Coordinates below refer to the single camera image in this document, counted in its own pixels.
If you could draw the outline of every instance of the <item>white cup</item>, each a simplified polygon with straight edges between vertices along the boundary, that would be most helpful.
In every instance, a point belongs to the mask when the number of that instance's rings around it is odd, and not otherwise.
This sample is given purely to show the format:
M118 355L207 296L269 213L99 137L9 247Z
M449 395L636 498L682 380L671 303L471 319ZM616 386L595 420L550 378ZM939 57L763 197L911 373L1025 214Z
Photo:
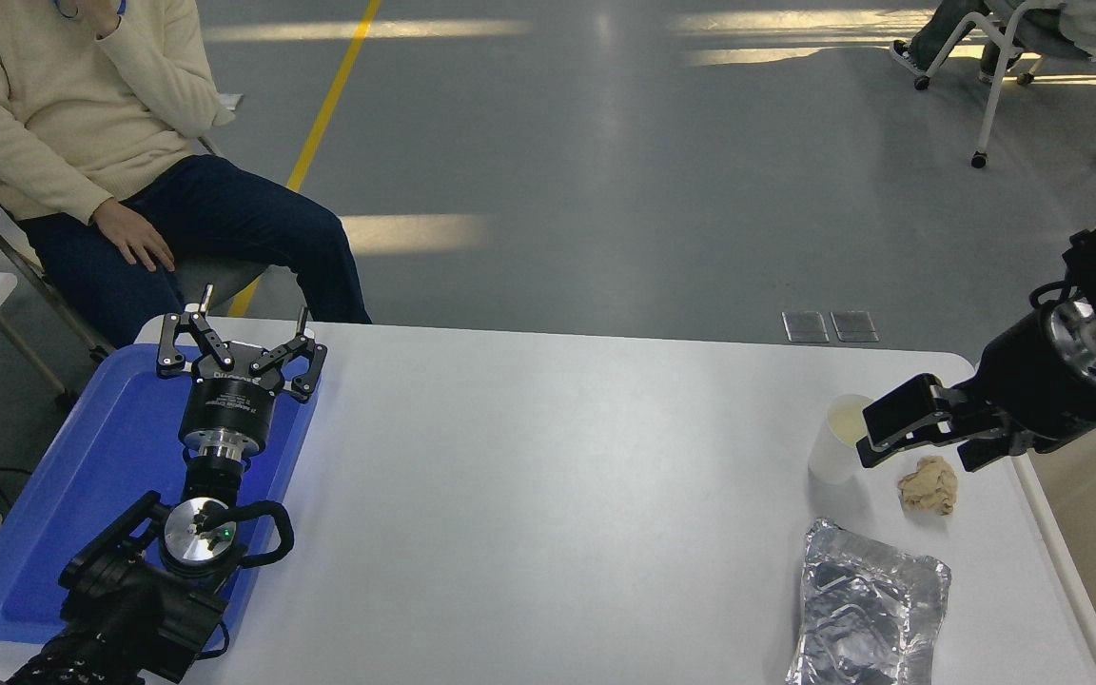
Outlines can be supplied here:
M826 404L825 419L819 422L819 434L810 447L808 466L814 478L838 484L861 468L856 443L867 433L861 410L870 403L874 400L865 395L841 395Z

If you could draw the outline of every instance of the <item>chair leg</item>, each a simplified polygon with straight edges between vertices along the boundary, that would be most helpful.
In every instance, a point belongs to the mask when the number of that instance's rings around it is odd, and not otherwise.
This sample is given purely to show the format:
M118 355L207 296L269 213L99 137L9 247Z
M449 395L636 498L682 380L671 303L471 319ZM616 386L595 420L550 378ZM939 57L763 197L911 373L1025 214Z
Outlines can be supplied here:
M1030 66L1030 69L1026 70L1026 73L1017 75L1018 85L1030 85L1030 83L1034 83L1035 77L1039 76L1039 72L1040 70L1042 70L1043 65L1047 64L1048 64L1048 58L1042 55L1039 55L1038 60L1035 61L1035 65Z
M995 34L989 34L993 42ZM984 123L979 128L979 140L975 142L975 153L970 157L970 165L981 170L987 165L987 136L992 135L992 123L996 121L996 105L1001 100L1001 87L1005 83L1005 72L1008 70L1011 55L1009 48L1001 47L1000 57L996 58L996 73L992 75L992 91L987 94L987 107L984 110Z
M933 58L933 61L926 72L916 77L916 90L925 90L927 88L929 79L936 76L936 70L941 68L941 65L944 65L949 57L949 53L954 53L954 47L958 44L958 42L960 42L960 39L962 39L962 34L966 31L969 31L971 25L978 25L980 30L987 32L991 31L987 26L992 26L992 22L987 21L987 18L983 16L983 14L980 14L979 12L971 12L970 14L967 14L966 18L962 18L962 21L958 22L958 26L954 30L954 33L949 34L949 38L945 39L945 45L943 45L941 50L936 54L936 57Z
M66 326L69 327L70 331L73 331L75 335L82 340L83 346L87 346L88 354L91 355L92 361L100 364L101 361L111 354L112 346L107 342L103 342L103 340L99 340L92 333L89 333L88 329L79 320L76 320L64 300L58 299L49 290L48 284L42 281L39 276L36 276L35 270L27 263L27 260L20 255L11 243L5 241L2 235L0 235L0 251L8 256L8 260L16 267L16 271L33 286L33 289L39 293L39 296L54 309L54 312L58 317L61 317L62 321L66 321Z
M54 390L57 390L57 398L55 398L57 407L64 409L64 411L69 411L70 408L75 406L75 400L78 400L78 393L70 390L69 387L66 387L65 383L61 383L61 378L57 378L57 374L55 374L53 369L48 368L48 364L45 364L45 361L39 358L31 346L27 346L25 339L23 339L23 336L20 335L10 323L8 323L8 320L5 320L5 317L2 315L0 315L0 330L3 331L3 336L5 336L8 342L16 349L19 354L21 354L23 358L26 359L34 369L36 369L36 373L38 373L45 381L48 383L48 385L53 386Z

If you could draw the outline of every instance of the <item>blue tray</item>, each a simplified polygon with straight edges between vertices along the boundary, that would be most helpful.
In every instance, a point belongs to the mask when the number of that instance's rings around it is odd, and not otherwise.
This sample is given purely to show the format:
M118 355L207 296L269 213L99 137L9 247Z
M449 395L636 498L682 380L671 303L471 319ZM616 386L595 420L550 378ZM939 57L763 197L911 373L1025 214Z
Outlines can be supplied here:
M61 631L58 613L67 594L57 585L61 569L148 490L158 491L169 506L179 502L185 467L176 433L191 379L158 378L156 352L156 345L130 345L100 365L5 516L0 529L0 640L39 644ZM196 351L185 354L195 358ZM240 504L282 501L313 403L316 396L307 404L288 395L277 397L269 446L243 473ZM236 540L247 544L249 553L270 549L273 525L263 522L240 525ZM157 546L148 550L153 564ZM231 635L238 633L260 571L236 573L220 593L230 602L222 620Z

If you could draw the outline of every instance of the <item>crumpled food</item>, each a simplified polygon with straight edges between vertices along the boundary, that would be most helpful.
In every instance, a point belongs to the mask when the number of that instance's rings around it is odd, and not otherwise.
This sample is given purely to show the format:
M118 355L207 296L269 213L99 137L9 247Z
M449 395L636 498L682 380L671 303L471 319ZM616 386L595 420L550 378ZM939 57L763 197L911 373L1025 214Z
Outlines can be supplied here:
M923 457L916 472L899 481L899 499L905 510L949 515L958 502L958 476L941 457Z

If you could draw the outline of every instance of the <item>office chair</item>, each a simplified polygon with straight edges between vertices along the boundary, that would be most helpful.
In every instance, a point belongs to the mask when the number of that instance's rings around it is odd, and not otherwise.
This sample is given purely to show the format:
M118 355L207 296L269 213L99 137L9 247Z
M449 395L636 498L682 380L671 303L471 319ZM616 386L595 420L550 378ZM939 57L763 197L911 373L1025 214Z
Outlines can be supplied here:
M208 151L210 155L221 156L216 145L208 138L201 138L198 141L205 148L205 151ZM69 326L70 330L73 331L80 342L83 343L83 346L87 347L88 354L94 363L101 363L101 361L114 351L114 347L110 345L107 340L101 336L100 333L96 333L87 321L83 321L83 318L79 317L75 312L75 309L61 298L56 287L53 287L48 283L47 277L45 277L45 270L39 264L39 260L36 259L36 253L32 248L27 247L26 243L12 241L12 239L9 239L0 231L0 253L43 296L44 300L57 312L57 316L62 321L66 321L66 324ZM249 283L261 277L261 274L266 269L269 269L269 264L231 260L225 256L189 256L189 259L180 262L180 269L176 270L176 282L180 285L180 290L185 294L186 298L196 298L206 288L208 283L213 283L214 292L216 292L218 296L217 300L220 304L218 308L221 308L221 304L226 304L232 296L243 290ZM45 364L44 359L36 355L32 346L27 345L25 339L19 334L1 313L0 330L3 331L4 336L12 343L12 346L16 347L19 354L25 356L27 363L33 365L48 385L57 391L55 398L57 407L69 411L75 406L76 400L78 400L78 393L66 387L65 383L61 383L57 374L48 368L48 364Z
M966 18L962 18L962 22L954 33L949 34L949 38L945 42L945 47L941 47L941 50L935 60L933 60L927 71L916 77L916 82L914 82L916 90L927 90L932 78L936 75L936 70L941 68L945 58L949 57L949 53L954 50L956 44L962 39L962 36L966 35L966 32L972 25L979 26L979 30L987 34L987 38L992 43L995 43L996 47L1000 47L995 75L992 76L992 91L987 95L984 122L979 129L975 153L970 158L970 165L973 165L978 170L987 165L987 136L991 135L992 122L996 118L996 104L1000 103L1001 87L1005 81L1005 72L1008 70L1009 60L1021 56L1021 53L1036 53L1039 55L1039 60L1035 62L1035 66L1030 70L1018 75L1017 83L1019 85L1029 85L1034 82L1035 75L1039 73L1039 69L1042 69L1048 58L1074 61L1091 60L1088 53L1082 50L1082 48L1073 44L1071 39L1065 38L1060 32L1037 25L1035 21L1027 18L1027 13L1035 10L1077 11L1075 8L1078 5L1078 0L1026 0L1024 3L1018 4L1017 8L1014 8L1013 3L1009 3L1008 0L985 0L985 3L992 10L991 14L993 16L1005 21L1005 26L996 25L990 18L979 12L967 14Z

